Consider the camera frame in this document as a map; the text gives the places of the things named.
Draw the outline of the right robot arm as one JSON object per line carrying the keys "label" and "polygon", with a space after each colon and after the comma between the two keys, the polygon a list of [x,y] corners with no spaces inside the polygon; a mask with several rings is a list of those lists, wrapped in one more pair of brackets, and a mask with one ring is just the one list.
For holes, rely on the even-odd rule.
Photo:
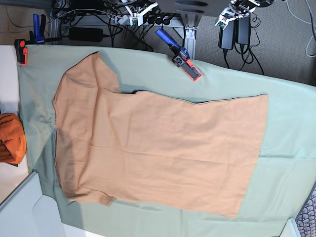
{"label": "right robot arm", "polygon": [[136,2],[136,0],[121,0],[119,2],[127,10],[127,14],[118,20],[120,25],[141,26],[144,23],[144,16],[158,6],[158,3],[154,2],[149,6],[141,7],[140,10],[132,10],[129,6]]}

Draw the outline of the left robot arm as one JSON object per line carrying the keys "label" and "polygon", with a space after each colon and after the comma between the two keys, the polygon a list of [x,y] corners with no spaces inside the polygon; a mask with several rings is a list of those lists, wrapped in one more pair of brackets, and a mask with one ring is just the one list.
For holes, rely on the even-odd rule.
{"label": "left robot arm", "polygon": [[231,0],[218,16],[215,25],[225,29],[230,22],[248,17],[256,8],[268,7],[274,2],[274,0]]}

